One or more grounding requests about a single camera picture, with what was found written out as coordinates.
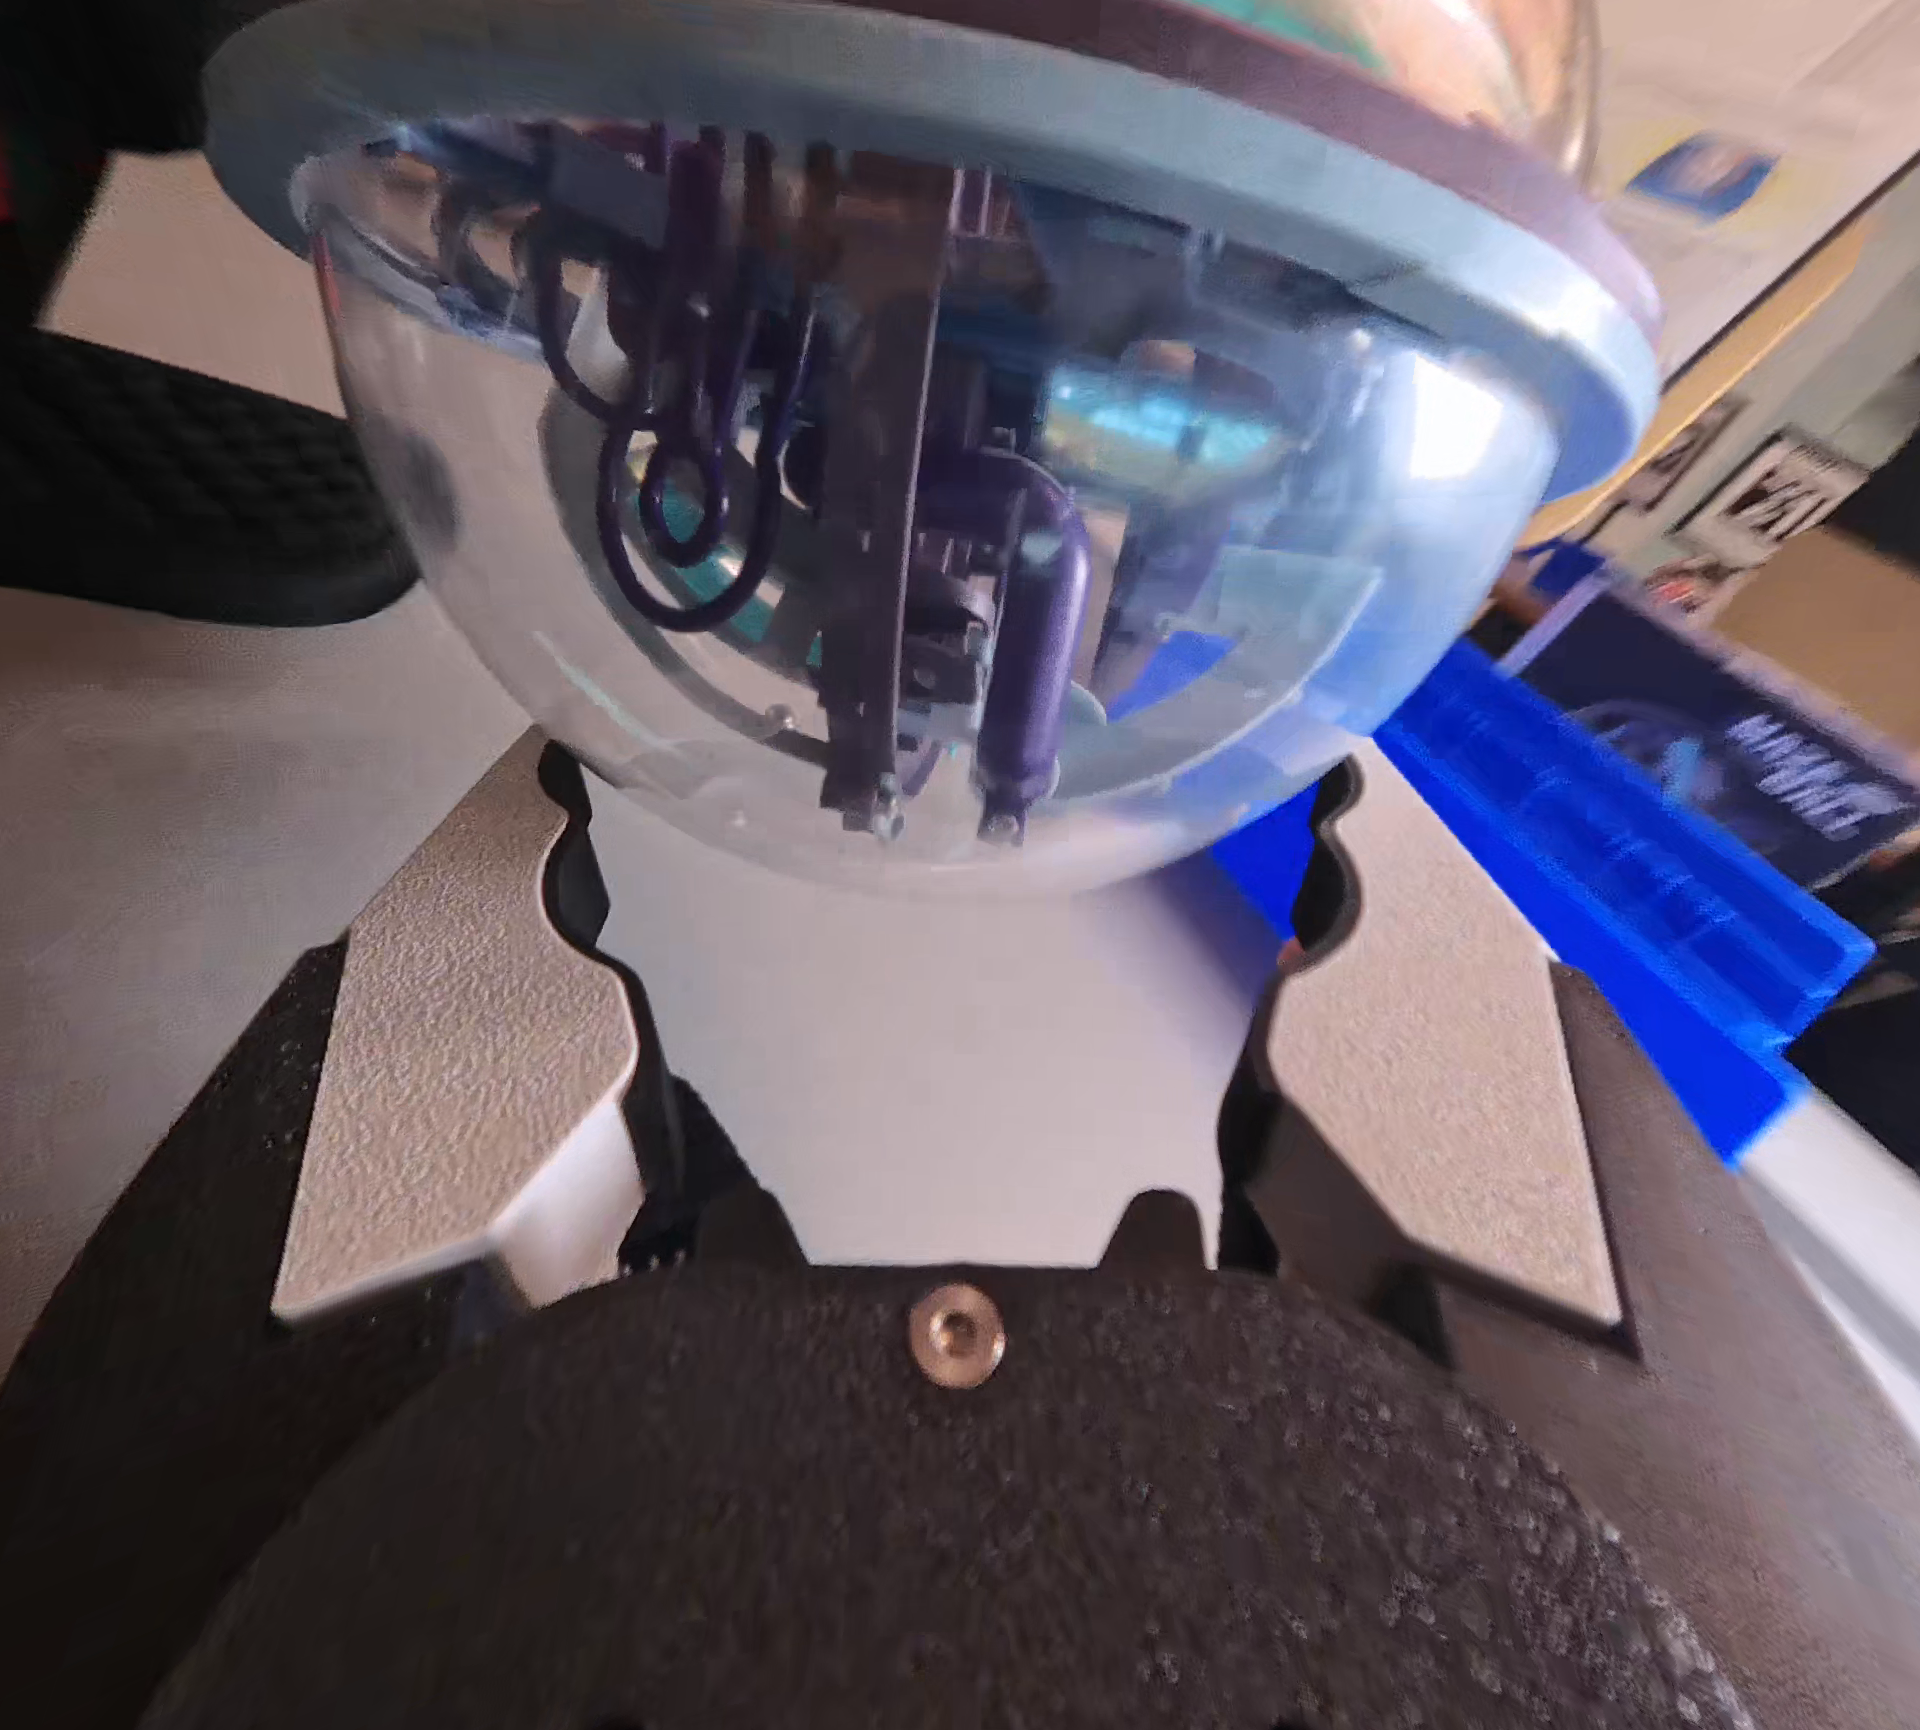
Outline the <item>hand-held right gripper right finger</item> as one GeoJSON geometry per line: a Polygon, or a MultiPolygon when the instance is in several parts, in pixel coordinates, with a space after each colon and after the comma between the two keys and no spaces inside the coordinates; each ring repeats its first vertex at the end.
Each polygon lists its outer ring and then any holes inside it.
{"type": "Polygon", "coordinates": [[[1625,1329],[1557,963],[1375,745],[1312,798],[1216,1148],[1220,1269],[1369,1315],[1434,1284],[1625,1329]]]}

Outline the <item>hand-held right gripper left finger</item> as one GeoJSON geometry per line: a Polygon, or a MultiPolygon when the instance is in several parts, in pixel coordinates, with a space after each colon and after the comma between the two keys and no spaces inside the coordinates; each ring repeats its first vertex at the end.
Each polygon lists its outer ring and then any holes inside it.
{"type": "Polygon", "coordinates": [[[526,732],[347,927],[279,1322],[458,1273],[552,1305],[687,1256],[754,1186],[607,915],[583,773],[526,732]]]}

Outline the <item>clear maze ball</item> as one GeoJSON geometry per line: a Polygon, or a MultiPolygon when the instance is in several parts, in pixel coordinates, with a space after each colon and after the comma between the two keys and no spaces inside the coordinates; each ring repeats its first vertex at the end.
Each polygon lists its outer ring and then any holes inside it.
{"type": "Polygon", "coordinates": [[[686,833],[1011,897],[1344,759],[1660,399],[1595,0],[223,0],[426,590],[686,833]]]}

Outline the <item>blue plastic bin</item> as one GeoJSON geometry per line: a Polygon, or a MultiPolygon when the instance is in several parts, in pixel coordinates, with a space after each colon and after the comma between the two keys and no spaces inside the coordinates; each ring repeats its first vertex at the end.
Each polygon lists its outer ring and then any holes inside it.
{"type": "Polygon", "coordinates": [[[1453,641],[1372,742],[1644,1048],[1723,1166],[1810,1097],[1787,1048],[1867,933],[1453,641]]]}

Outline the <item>dark blue printed box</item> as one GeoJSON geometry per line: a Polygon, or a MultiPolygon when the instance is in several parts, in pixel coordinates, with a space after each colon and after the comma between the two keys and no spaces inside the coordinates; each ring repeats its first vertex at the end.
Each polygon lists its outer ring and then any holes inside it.
{"type": "Polygon", "coordinates": [[[1806,890],[1917,846],[1917,765],[1576,544],[1524,565],[1540,607],[1501,672],[1634,765],[1668,802],[1806,890]]]}

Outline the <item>black white marker board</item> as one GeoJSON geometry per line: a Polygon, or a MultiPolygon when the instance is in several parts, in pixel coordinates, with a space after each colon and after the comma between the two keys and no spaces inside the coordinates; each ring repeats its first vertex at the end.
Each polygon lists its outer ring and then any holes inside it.
{"type": "Polygon", "coordinates": [[[1668,433],[1592,530],[1601,560],[1678,616],[1709,620],[1779,548],[1828,523],[1870,467],[1796,423],[1717,467],[1745,412],[1730,394],[1668,433]]]}

